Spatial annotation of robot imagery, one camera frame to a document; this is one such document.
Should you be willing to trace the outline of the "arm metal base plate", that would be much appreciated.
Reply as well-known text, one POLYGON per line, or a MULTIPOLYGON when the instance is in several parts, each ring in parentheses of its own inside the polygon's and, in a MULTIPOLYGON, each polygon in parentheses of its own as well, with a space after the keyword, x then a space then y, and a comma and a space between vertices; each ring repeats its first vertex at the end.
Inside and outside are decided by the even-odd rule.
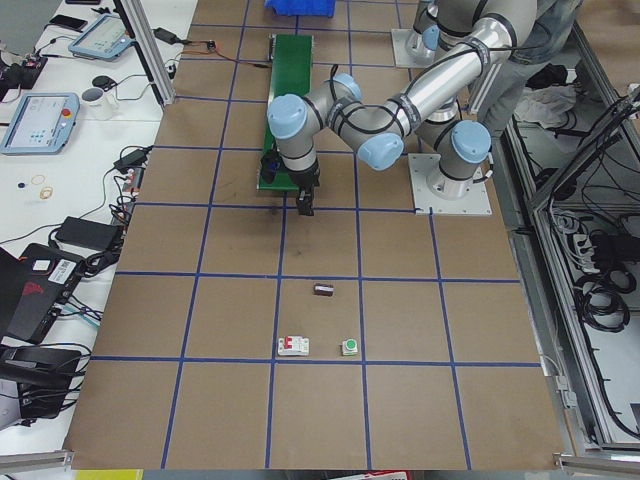
POLYGON ((392 47, 398 68, 425 68, 434 62, 439 29, 429 27, 424 33, 413 29, 392 29, 392 47))
POLYGON ((439 154, 410 154, 408 165, 416 215, 492 215, 481 166, 471 179, 452 180, 441 172, 439 154))

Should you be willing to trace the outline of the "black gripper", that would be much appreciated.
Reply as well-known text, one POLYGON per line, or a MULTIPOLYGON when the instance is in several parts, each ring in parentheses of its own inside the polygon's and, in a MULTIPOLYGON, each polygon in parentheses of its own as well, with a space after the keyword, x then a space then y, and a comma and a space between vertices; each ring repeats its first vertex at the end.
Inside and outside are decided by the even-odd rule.
POLYGON ((319 162, 315 160, 311 166, 304 170, 290 169, 288 174, 291 181, 298 188, 298 194, 296 197, 298 213, 301 216, 313 216, 314 190, 319 186, 319 162))

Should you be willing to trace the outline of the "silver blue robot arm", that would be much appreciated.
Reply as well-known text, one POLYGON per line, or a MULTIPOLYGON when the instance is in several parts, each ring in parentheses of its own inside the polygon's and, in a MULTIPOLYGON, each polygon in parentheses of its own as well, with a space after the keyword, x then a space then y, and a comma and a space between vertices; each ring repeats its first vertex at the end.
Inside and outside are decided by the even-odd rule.
POLYGON ((391 167, 411 134, 439 156, 426 175, 428 190, 445 201, 464 198, 487 159, 491 137, 477 121, 457 120, 458 93, 524 44, 537 17, 534 1, 442 1, 434 62, 382 105, 365 105, 348 74, 332 73, 304 96, 285 94, 268 106, 276 156, 298 188, 299 214, 314 213, 319 162, 314 137, 332 130, 374 170, 391 167))
POLYGON ((435 53, 440 36, 437 14, 435 1, 418 2, 413 25, 405 41, 405 49, 411 57, 423 58, 435 53))

